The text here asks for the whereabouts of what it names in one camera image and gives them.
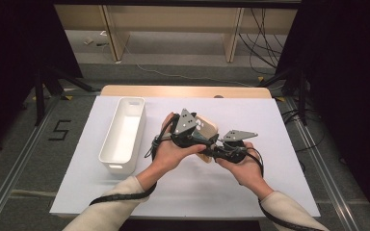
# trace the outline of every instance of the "wooden table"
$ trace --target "wooden table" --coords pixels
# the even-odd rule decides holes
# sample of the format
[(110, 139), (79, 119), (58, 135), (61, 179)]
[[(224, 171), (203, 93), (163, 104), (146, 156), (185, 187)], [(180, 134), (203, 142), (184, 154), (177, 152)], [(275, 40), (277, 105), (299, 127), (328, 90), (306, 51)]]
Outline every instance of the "wooden table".
[(102, 96), (272, 98), (265, 88), (122, 86), (103, 88)]

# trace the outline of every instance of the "aluminum rail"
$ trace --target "aluminum rail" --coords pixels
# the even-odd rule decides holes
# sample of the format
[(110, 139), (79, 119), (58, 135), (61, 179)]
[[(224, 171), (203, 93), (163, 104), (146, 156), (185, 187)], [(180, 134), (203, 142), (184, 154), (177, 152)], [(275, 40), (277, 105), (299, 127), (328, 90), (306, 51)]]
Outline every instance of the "aluminum rail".
[(16, 159), (16, 162), (13, 164), (11, 171), (9, 172), (4, 183), (0, 187), (0, 214), (8, 201), (9, 196), (11, 195), (12, 189), (16, 185), (20, 175), (23, 172), (23, 169), (26, 167), (29, 158), (31, 157), (35, 147), (40, 139), (41, 133), (47, 125), (47, 121), (50, 118), (53, 109), (56, 107), (60, 101), (60, 96), (52, 96), (47, 104), (47, 114), (41, 121), (39, 126), (36, 126), (26, 141), (22, 151)]
[[(293, 99), (287, 98), (286, 102), (290, 110), (297, 109)], [(327, 167), (323, 159), (323, 156), (321, 155), (320, 151), (315, 145), (316, 142), (312, 138), (308, 128), (306, 126), (303, 126), (303, 124), (299, 120), (296, 120), (295, 123), (305, 143), (305, 146), (311, 147), (308, 148), (308, 151), (310, 152), (310, 157), (317, 168), (317, 172), (324, 184), (327, 194), (329, 195), (330, 201), (334, 206), (335, 211), (338, 214), (338, 217), (341, 220), (344, 229), (348, 231), (360, 230), (350, 207), (345, 201), (341, 191), (335, 184), (335, 181), (329, 171), (329, 168)]]

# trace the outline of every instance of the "left hand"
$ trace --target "left hand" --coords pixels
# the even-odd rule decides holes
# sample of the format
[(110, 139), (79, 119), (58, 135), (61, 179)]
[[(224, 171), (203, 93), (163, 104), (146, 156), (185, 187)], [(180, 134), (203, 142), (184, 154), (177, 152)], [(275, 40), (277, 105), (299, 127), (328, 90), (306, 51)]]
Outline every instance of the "left hand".
[[(170, 113), (164, 120), (164, 127), (173, 113)], [(171, 124), (168, 126), (166, 133), (171, 130)], [(155, 184), (165, 173), (175, 169), (179, 163), (187, 156), (203, 151), (206, 148), (203, 144), (197, 144), (186, 148), (177, 146), (173, 141), (162, 141), (157, 149), (156, 156), (151, 165), (137, 175), (143, 189), (148, 190)]]

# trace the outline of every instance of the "white rectangular basket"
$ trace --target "white rectangular basket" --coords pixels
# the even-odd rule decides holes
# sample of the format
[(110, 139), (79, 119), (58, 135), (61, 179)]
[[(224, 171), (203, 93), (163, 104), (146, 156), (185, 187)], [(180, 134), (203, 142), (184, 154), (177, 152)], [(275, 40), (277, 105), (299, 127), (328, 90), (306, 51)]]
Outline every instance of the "white rectangular basket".
[(106, 139), (98, 156), (110, 172), (131, 174), (135, 170), (145, 128), (145, 100), (123, 97), (119, 100)]

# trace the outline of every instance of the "forearm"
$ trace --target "forearm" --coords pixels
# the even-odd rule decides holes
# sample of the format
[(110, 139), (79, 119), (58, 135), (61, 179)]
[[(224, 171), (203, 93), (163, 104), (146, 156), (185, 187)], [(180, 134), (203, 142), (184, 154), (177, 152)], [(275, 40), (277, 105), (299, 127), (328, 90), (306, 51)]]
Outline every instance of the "forearm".
[(246, 187), (250, 189), (255, 195), (257, 195), (259, 200), (266, 198), (274, 191), (261, 177), (256, 180), (250, 181), (248, 184), (246, 184)]
[(144, 189), (144, 191), (149, 190), (157, 181), (167, 173), (167, 170), (157, 167), (151, 164), (146, 170), (140, 172), (136, 177), (138, 182)]
[[(103, 195), (142, 193), (144, 190), (135, 177), (128, 177)], [(65, 230), (119, 230), (133, 210), (148, 197), (140, 200), (123, 200), (97, 203), (89, 206)]]
[[(293, 225), (328, 230), (315, 220), (299, 203), (282, 192), (272, 192), (260, 202), (262, 209), (272, 217)], [(290, 230), (275, 223), (278, 230)]]

